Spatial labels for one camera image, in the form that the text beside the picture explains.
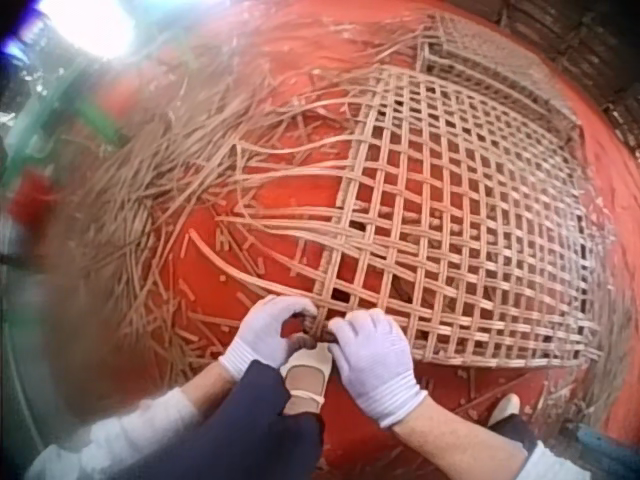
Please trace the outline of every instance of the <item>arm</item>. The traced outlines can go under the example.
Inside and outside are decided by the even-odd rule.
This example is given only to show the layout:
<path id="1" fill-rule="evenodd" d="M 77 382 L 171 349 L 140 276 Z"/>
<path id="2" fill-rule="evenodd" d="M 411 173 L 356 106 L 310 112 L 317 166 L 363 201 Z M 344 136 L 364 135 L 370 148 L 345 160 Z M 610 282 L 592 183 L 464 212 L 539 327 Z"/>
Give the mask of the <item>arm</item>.
<path id="1" fill-rule="evenodd" d="M 380 309 L 356 311 L 329 322 L 342 382 L 358 406 L 381 427 L 391 427 L 408 446 L 453 480 L 513 480 L 526 452 L 510 440 L 440 407 L 421 390 L 409 343 Z"/>
<path id="2" fill-rule="evenodd" d="M 527 460 L 521 445 L 463 420 L 429 397 L 392 430 L 452 480 L 513 480 Z"/>
<path id="3" fill-rule="evenodd" d="M 79 452 L 52 445 L 33 463 L 26 478 L 74 480 L 89 475 L 105 478 L 168 444 L 186 429 L 212 414 L 244 375 L 253 360 L 279 368 L 289 356 L 313 342 L 304 335 L 281 338 L 283 322 L 302 313 L 315 315 L 313 303 L 300 297 L 259 301 L 242 322 L 238 334 L 217 362 L 155 400 L 145 400 L 134 412 L 102 420 L 90 427 L 90 441 Z"/>

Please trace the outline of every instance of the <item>light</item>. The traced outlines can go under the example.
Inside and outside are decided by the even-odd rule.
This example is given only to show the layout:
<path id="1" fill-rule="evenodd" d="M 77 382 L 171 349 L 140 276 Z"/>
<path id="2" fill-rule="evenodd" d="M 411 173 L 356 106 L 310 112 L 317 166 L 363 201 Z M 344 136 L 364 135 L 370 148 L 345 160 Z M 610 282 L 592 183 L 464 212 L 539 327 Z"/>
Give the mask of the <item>light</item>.
<path id="1" fill-rule="evenodd" d="M 93 55 L 124 55 L 133 42 L 133 20 L 117 0 L 42 0 L 39 8 L 63 37 Z"/>

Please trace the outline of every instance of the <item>forearm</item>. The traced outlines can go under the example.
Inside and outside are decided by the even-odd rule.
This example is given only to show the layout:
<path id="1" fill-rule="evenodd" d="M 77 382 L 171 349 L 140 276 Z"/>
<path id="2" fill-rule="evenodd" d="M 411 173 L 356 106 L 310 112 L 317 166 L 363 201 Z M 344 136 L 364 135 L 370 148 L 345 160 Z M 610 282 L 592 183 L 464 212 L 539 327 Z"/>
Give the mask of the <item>forearm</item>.
<path id="1" fill-rule="evenodd" d="M 527 459 L 517 443 L 463 420 L 430 397 L 393 431 L 452 480 L 514 480 Z"/>
<path id="2" fill-rule="evenodd" d="M 207 416 L 227 398 L 234 384 L 229 372 L 219 362 L 214 362 L 181 390 L 198 413 Z"/>
<path id="3" fill-rule="evenodd" d="M 52 445 L 34 462 L 27 478 L 102 478 L 166 445 L 176 435 L 213 412 L 234 382 L 218 362 L 180 389 L 143 401 L 134 412 L 91 427 L 91 442 L 80 452 Z"/>

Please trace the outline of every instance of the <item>dark blue pants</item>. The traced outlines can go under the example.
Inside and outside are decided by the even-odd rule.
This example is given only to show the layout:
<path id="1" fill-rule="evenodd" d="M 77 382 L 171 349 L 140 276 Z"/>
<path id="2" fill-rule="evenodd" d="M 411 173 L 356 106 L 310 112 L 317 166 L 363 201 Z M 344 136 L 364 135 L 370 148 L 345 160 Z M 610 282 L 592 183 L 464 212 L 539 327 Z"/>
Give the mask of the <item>dark blue pants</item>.
<path id="1" fill-rule="evenodd" d="M 308 479 L 324 424 L 311 413 L 283 416 L 289 398 L 280 372 L 254 361 L 215 414 L 118 478 Z"/>

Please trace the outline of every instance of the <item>gloved hand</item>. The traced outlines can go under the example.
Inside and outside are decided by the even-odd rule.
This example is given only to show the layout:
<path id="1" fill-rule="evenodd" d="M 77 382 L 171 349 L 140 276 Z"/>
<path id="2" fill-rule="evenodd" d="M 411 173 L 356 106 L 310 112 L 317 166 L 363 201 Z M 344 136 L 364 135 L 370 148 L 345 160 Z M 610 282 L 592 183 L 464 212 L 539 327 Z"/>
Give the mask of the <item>gloved hand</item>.
<path id="1" fill-rule="evenodd" d="M 413 373 L 407 338 L 382 310 L 357 310 L 328 327 L 338 341 L 329 350 L 342 383 L 382 428 L 398 423 L 426 397 Z"/>
<path id="2" fill-rule="evenodd" d="M 295 314 L 315 317 L 318 310 L 304 297 L 269 295 L 263 298 L 249 310 L 231 345 L 218 361 L 238 381 L 253 360 L 280 368 L 301 348 L 314 348 L 315 341 L 308 335 L 280 336 L 284 321 Z"/>

